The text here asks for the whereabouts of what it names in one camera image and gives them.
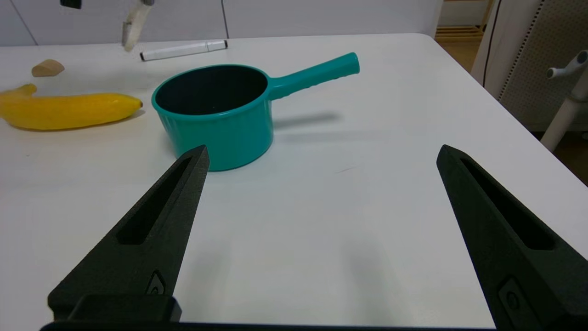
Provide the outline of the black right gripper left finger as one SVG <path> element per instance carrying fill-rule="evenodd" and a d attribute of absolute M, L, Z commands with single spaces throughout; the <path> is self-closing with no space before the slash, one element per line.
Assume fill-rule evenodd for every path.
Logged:
<path fill-rule="evenodd" d="M 50 292 L 54 320 L 179 320 L 173 294 L 208 170 L 204 145 L 183 153 Z"/>

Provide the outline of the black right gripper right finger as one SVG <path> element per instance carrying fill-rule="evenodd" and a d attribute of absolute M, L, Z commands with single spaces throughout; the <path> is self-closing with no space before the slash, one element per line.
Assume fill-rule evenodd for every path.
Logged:
<path fill-rule="evenodd" d="M 588 262 L 472 157 L 436 165 L 499 331 L 585 331 Z"/>

